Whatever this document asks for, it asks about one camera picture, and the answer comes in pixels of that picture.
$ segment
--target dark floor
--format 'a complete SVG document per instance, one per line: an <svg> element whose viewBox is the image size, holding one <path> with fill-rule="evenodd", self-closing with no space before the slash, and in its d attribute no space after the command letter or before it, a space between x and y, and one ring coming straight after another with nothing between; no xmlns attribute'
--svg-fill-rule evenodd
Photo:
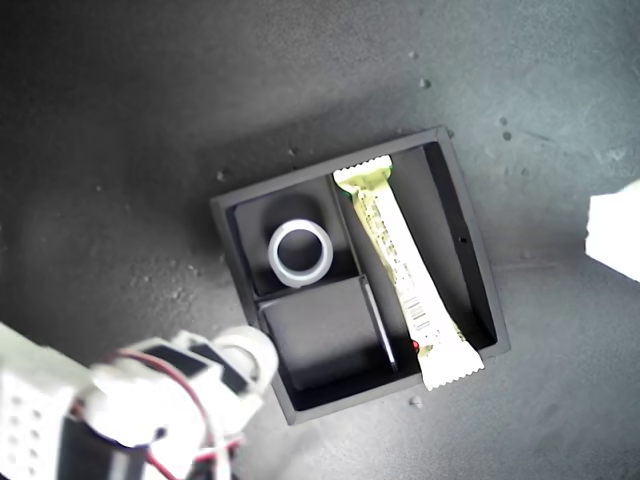
<svg viewBox="0 0 640 480"><path fill-rule="evenodd" d="M512 351L297 427L270 395L239 473L640 479L640 285L583 253L589 197L640 177L639 20L634 0L5 2L1 318L86 363L213 335L243 317L209 197L445 124Z"/></svg>

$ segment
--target barcode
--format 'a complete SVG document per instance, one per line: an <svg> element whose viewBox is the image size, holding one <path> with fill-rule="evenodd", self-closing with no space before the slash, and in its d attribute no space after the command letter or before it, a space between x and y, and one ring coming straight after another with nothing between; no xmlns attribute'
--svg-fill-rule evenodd
<svg viewBox="0 0 640 480"><path fill-rule="evenodd" d="M406 312L409 313L411 320L416 322L416 320L420 320L422 317L425 317L427 314L424 311L422 303L418 300L417 297L412 297L403 302L403 307ZM420 323L416 326L416 330L422 330L423 328L428 327L431 324L428 320Z"/></svg>

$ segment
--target yellow wrapper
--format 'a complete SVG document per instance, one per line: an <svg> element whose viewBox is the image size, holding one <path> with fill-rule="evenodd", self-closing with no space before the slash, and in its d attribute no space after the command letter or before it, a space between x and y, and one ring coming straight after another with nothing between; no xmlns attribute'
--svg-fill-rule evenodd
<svg viewBox="0 0 640 480"><path fill-rule="evenodd" d="M431 390L484 368L482 359L451 319L387 182L391 158L378 157L334 172L393 283L418 362Z"/></svg>

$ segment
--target red wire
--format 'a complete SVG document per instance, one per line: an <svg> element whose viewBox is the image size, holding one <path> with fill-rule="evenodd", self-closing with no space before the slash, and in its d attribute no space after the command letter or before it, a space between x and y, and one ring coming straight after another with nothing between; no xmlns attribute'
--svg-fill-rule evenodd
<svg viewBox="0 0 640 480"><path fill-rule="evenodd" d="M180 372L180 370L178 370L173 365L171 365L168 362L165 362L160 358L154 357L152 355L148 355L146 353L136 352L134 350L126 350L126 349L118 350L116 352L116 356L121 358L131 358L133 360L138 360L139 362L144 363L147 366L156 367L157 369L161 370L162 373L166 374L174 382L180 385L184 389L184 391L187 392L187 394L189 395L193 403L195 403L196 407L198 408L198 411L200 412L200 415L202 415L202 419L204 420L204 424L207 429L207 439L209 443L213 445L213 432L211 430L211 424L209 422L209 415L207 414L207 411L202 405L202 402L200 401L198 394L191 387L191 385L189 385L189 381Z"/></svg>
<svg viewBox="0 0 640 480"><path fill-rule="evenodd" d="M240 440L235 440L233 442L230 442L225 448L227 450L233 450L234 448L238 447L241 443L242 442ZM218 454L215 453L215 452L203 453L202 455L198 455L193 460L193 463L207 462L209 460L215 460L217 456L218 456Z"/></svg>
<svg viewBox="0 0 640 480"><path fill-rule="evenodd" d="M178 478L174 477L173 474L169 470L167 470L167 468L162 465L151 452L147 452L147 463L155 467L156 470L158 470L158 472L160 472L162 476L167 480L178 480Z"/></svg>
<svg viewBox="0 0 640 480"><path fill-rule="evenodd" d="M139 362L145 364L146 366L152 366L160 370L162 373L166 374L169 378L171 378L174 382L180 385L185 392L189 395L193 403L198 408L200 414L202 415L202 419L204 420L206 430L207 430L207 439L213 445L213 430L211 429L211 423L209 421L209 415L205 410L198 394L195 390L189 385L189 381L185 378L185 376L164 360L154 357L152 355L148 355L142 352L136 352L134 350L118 350L116 352L116 357L120 358L130 358L132 360L138 360ZM153 456L153 454L149 451L147 452L147 462L150 465L153 465L167 480L178 480L160 461Z"/></svg>

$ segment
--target black tray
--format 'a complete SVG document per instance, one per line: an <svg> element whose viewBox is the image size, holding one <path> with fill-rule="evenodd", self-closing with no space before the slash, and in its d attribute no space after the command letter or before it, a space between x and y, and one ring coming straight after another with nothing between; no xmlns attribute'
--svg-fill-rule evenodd
<svg viewBox="0 0 640 480"><path fill-rule="evenodd" d="M266 332L278 349L280 368L273 386L290 424L421 382L393 286L351 200L331 177L335 170L381 155L391 155L391 187L452 318L483 359L510 348L482 239L445 129L222 195L211 201L213 216L247 320ZM320 224L335 249L325 278L302 289L280 284L266 255L275 229L293 218ZM299 254L304 257L305 250ZM383 347L385 337L395 365Z"/></svg>

